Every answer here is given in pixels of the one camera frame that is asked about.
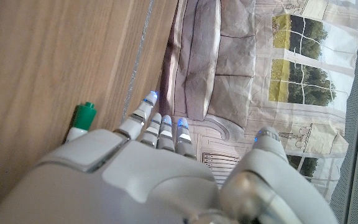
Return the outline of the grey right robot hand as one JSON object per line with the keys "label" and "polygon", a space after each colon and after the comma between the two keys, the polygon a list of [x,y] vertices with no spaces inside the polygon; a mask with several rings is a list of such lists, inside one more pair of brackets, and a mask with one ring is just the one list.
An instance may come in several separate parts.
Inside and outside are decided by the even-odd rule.
{"label": "grey right robot hand", "polygon": [[222,186],[196,160],[185,118],[172,131],[151,91],[114,131],[56,148],[0,203],[0,223],[336,223],[322,195],[262,128]]}

